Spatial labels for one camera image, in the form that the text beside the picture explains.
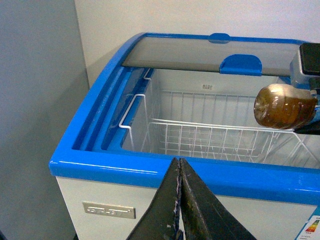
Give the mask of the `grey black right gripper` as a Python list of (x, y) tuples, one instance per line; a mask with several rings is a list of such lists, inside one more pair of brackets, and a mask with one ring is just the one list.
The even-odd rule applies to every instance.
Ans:
[(298, 89), (320, 89), (320, 44), (307, 42), (290, 63), (290, 84)]

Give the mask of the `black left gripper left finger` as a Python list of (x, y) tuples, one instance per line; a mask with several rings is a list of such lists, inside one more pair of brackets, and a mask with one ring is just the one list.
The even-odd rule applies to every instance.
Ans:
[(128, 240), (179, 240), (181, 167), (173, 158), (149, 207), (131, 231)]

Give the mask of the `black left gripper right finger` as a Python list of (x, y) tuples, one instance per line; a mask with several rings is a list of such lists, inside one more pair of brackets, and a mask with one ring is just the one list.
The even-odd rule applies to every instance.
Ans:
[(186, 159), (181, 158), (181, 211), (187, 240), (254, 240), (218, 200)]

